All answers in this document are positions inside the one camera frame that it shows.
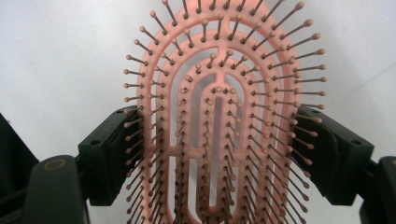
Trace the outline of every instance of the white background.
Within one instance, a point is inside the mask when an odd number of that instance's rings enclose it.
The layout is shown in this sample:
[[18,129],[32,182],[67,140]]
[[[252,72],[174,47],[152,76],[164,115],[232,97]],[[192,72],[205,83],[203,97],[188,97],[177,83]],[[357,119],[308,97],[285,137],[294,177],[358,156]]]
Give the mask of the white background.
[[[0,112],[40,160],[76,156],[78,143],[134,96],[122,87],[131,82],[122,70],[134,70],[125,55],[142,53],[133,40],[148,42],[138,28],[155,31],[149,11],[160,8],[159,0],[0,2]],[[315,19],[312,32],[328,51],[325,113],[373,143],[375,161],[396,154],[395,10],[393,0],[306,0],[301,13]],[[90,207],[92,223],[124,223],[126,193],[111,207]],[[308,223],[360,223],[361,199],[335,207],[315,186],[307,193]]]

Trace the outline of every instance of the hairbrush head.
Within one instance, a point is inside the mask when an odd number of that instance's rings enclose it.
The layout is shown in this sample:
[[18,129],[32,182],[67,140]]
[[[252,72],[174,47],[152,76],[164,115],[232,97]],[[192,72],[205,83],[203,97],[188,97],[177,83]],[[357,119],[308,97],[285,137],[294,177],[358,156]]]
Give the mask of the hairbrush head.
[[[283,2],[268,7],[262,0],[182,1],[174,14],[163,1],[166,23],[150,12],[161,30],[152,35],[140,27],[151,42],[146,47],[135,41],[146,54],[127,55],[141,66],[124,70],[138,75],[137,84],[124,85],[136,87],[137,97],[125,101],[142,108],[145,127],[144,155],[135,167],[140,178],[128,185],[128,199],[135,198],[129,223],[305,223],[301,201],[308,197],[294,181],[309,185],[291,167],[290,153],[312,161],[290,141],[314,149],[293,132],[296,111],[302,105],[324,108],[303,104],[300,96],[325,95],[302,84],[327,79],[303,78],[303,72],[326,66],[301,67],[299,60],[325,50],[297,53],[320,34],[292,43],[292,35],[313,21],[284,31],[281,25],[304,3]],[[277,21],[275,12],[284,16]]]

